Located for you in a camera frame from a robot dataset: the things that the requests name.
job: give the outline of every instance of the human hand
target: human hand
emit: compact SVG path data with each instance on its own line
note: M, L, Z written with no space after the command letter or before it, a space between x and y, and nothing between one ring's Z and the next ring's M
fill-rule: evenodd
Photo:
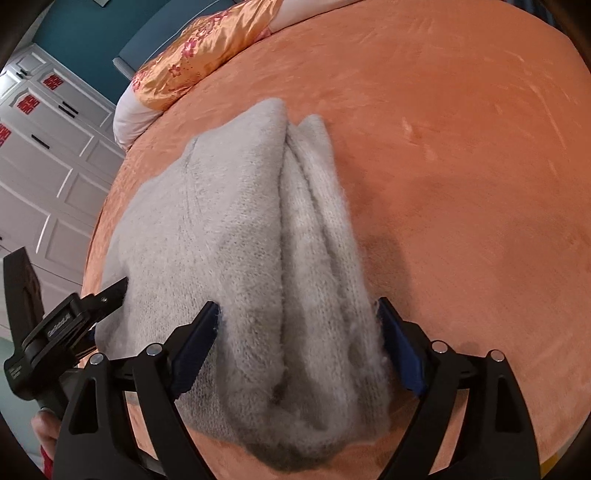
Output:
M53 460L56 455L57 438L60 435L61 420L51 410L40 410L31 419L31 427L47 456Z

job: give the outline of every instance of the orange floral pillowcase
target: orange floral pillowcase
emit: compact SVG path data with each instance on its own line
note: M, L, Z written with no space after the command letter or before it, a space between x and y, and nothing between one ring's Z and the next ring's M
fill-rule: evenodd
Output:
M195 84L254 42L270 35L282 0L248 0L195 19L166 50L135 74L135 97L147 108L167 110Z

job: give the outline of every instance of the red sleeve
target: red sleeve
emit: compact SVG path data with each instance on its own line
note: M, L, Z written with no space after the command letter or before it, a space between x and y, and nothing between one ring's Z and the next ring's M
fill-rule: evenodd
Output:
M53 474L53 460L47 456L47 452L41 447L41 457L43 457L43 473L49 479Z

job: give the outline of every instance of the bed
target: bed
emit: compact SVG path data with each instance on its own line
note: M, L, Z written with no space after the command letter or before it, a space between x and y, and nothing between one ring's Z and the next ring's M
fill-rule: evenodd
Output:
M564 34L503 2L363 0L237 55L130 149L96 225L83 293L100 290L109 239L139 186L191 137L274 96L294 122L326 121L371 296L388 296L459 352L503 350L540 460L551 459L591 400L591 74ZM389 435L300 473L190 434L220 479L371 479L415 406L399 391ZM435 469L450 459L464 406L460 396Z

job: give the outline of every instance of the white cabinet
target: white cabinet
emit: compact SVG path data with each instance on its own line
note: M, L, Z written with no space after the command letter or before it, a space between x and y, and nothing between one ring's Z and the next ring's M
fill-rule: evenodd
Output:
M79 291L93 227L123 162L114 111L36 45L0 73L0 247L27 247L47 312Z

